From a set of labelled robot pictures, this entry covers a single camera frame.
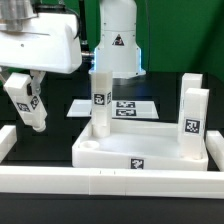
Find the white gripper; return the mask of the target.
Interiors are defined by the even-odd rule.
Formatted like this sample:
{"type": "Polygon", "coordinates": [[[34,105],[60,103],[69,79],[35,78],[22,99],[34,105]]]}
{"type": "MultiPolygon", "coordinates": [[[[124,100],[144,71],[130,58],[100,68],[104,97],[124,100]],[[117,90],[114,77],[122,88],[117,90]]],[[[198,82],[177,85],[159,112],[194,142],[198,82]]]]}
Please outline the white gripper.
{"type": "Polygon", "coordinates": [[[29,69],[29,96],[39,96],[45,71],[70,74],[82,63],[79,25],[74,14],[40,13],[22,22],[21,31],[7,31],[0,23],[0,81],[7,67],[29,69]]]}

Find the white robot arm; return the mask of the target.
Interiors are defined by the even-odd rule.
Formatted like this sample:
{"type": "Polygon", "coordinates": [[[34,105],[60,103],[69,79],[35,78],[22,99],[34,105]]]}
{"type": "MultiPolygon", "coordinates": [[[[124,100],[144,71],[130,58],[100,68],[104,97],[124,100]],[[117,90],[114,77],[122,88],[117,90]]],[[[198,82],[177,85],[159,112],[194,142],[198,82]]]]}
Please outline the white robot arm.
{"type": "MultiPolygon", "coordinates": [[[[115,79],[145,73],[136,44],[137,6],[134,0],[99,0],[100,42],[92,56],[95,70],[112,71],[115,79]]],[[[85,60],[85,18],[59,2],[0,0],[0,83],[10,68],[27,69],[31,88],[40,92],[42,74],[70,74],[85,60]]]]}

